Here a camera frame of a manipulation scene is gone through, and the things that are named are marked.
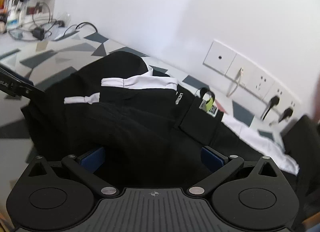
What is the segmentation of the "black plug lower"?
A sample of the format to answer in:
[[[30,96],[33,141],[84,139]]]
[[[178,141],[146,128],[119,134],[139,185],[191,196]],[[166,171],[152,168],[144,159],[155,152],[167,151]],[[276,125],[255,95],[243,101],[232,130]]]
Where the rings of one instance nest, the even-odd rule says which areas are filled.
[[[291,118],[293,115],[293,108],[288,107],[286,108],[283,113],[280,115],[279,119],[278,119],[278,123],[281,123],[282,121],[284,121],[285,119]]]

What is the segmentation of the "small grey charger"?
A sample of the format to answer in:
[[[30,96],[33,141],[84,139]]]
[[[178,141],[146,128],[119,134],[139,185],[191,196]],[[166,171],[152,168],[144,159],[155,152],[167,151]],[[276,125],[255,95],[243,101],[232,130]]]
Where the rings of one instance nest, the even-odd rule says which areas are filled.
[[[32,30],[32,35],[37,40],[43,40],[45,37],[45,31],[42,27],[36,27]]]

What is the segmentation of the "black and white jacket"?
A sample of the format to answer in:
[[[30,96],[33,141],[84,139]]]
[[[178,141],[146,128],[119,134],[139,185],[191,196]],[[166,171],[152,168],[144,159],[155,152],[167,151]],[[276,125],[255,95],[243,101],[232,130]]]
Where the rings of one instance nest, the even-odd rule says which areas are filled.
[[[290,156],[245,124],[127,52],[114,52],[50,86],[23,108],[38,153],[49,161],[103,150],[98,175],[118,188],[189,187],[210,175],[209,146],[247,161],[273,159],[296,176]]]

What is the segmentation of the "geometric patterned table cloth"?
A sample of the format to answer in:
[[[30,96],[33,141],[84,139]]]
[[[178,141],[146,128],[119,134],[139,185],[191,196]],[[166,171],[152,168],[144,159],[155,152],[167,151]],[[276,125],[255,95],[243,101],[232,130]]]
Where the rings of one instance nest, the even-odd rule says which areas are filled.
[[[1,62],[1,65],[4,65],[10,68],[12,71],[18,73],[19,75],[25,77],[26,79],[29,79],[30,81],[33,82],[36,88],[45,92],[45,90],[48,89],[53,84],[60,82],[61,80],[67,78],[68,76],[77,72],[83,67],[112,54],[112,53],[107,53],[105,55],[96,55],[95,51],[96,51],[96,48],[84,40],[80,40],[78,43],[71,43],[69,40],[65,40],[62,42],[61,49],[54,49],[54,42],[51,42],[49,49],[42,52],[38,52],[35,47],[31,47],[31,49],[29,50],[18,50],[16,52],[18,58],[15,62],[6,60],[4,62]],[[152,67],[154,71],[162,73],[157,69],[155,69],[152,65],[150,65],[144,56],[139,56],[139,57],[141,57],[147,65]],[[180,82],[180,80],[174,77],[172,74],[169,73],[166,75],[172,78],[175,78],[178,81],[179,85],[181,85],[182,87],[188,90],[188,88],[184,86]],[[190,92],[203,99],[200,105],[200,108],[203,109],[205,112],[212,113],[215,109],[221,111],[217,106],[215,93],[211,91],[211,89],[208,86],[202,85]],[[28,130],[28,136],[32,140],[29,133],[29,129],[27,127],[25,117],[24,117],[23,127]],[[35,150],[37,154],[40,155],[36,147],[35,147]]]

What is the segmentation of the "black plug upper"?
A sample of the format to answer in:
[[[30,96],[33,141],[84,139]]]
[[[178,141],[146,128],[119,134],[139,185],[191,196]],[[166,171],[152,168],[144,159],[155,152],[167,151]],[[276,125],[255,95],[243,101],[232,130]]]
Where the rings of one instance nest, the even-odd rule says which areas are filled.
[[[268,113],[272,110],[272,108],[277,106],[279,104],[279,102],[280,102],[280,97],[278,95],[275,95],[274,97],[272,97],[268,103],[266,110],[261,115],[260,119],[265,120]]]

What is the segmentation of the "black plug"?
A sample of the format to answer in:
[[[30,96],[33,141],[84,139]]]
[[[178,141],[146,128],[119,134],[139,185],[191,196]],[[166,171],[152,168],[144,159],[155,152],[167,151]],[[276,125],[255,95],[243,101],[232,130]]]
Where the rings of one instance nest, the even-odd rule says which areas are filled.
[[[279,104],[279,102],[280,102],[280,97],[278,95],[275,95],[274,97],[272,97],[268,103],[266,110],[261,115],[260,119],[265,120],[268,113],[272,110],[272,108],[277,106]]]
[[[284,121],[285,119],[291,118],[293,115],[293,108],[288,107],[286,108],[283,113],[280,115],[279,119],[278,119],[278,123],[281,123],[282,121]]]

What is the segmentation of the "clear cosmetics organizer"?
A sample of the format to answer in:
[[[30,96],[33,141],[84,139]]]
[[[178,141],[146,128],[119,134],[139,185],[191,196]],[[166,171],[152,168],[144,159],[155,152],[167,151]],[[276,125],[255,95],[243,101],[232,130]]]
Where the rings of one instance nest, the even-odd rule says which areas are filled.
[[[55,0],[4,0],[1,10],[1,32],[27,25],[32,28],[52,23]]]

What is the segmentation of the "white wall socket panel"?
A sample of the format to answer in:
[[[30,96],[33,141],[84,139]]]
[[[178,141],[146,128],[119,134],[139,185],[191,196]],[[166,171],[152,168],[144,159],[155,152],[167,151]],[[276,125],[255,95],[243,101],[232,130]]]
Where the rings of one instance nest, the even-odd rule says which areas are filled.
[[[278,95],[280,102],[272,108],[278,115],[288,107],[293,108],[293,116],[299,114],[301,102],[296,95],[266,70],[226,45],[214,40],[203,64],[244,88],[265,104]]]

